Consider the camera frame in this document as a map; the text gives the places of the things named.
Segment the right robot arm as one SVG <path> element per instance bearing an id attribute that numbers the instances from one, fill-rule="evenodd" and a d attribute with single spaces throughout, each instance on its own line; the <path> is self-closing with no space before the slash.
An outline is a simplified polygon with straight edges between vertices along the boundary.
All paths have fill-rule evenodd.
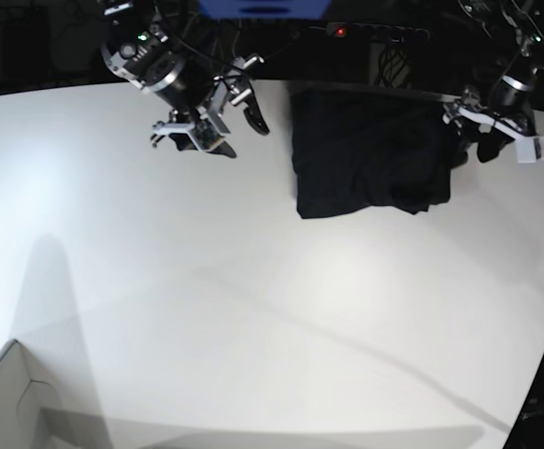
<path id="1" fill-rule="evenodd" d="M 168 117 L 152 127 L 150 143 L 172 140 L 177 149 L 235 158 L 223 121 L 226 107 L 242 107 L 247 124 L 269 127 L 251 83 L 259 54 L 222 49 L 222 26 L 186 1 L 104 1 L 108 37 L 100 51 L 106 68 L 143 94 L 163 100 Z"/>

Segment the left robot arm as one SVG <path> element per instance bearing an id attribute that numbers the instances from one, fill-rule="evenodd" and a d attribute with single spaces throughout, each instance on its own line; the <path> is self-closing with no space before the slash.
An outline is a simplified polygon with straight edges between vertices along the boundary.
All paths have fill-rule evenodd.
<path id="1" fill-rule="evenodd" d="M 465 148 L 477 145 L 482 163 L 496 159 L 509 144 L 522 164 L 544 161 L 544 137 L 530 105 L 537 75 L 544 71 L 544 33 L 531 16 L 531 3 L 461 1 L 459 6 L 512 54 L 487 93 L 468 85 L 459 98 L 443 104 L 444 123 L 456 127 Z"/>

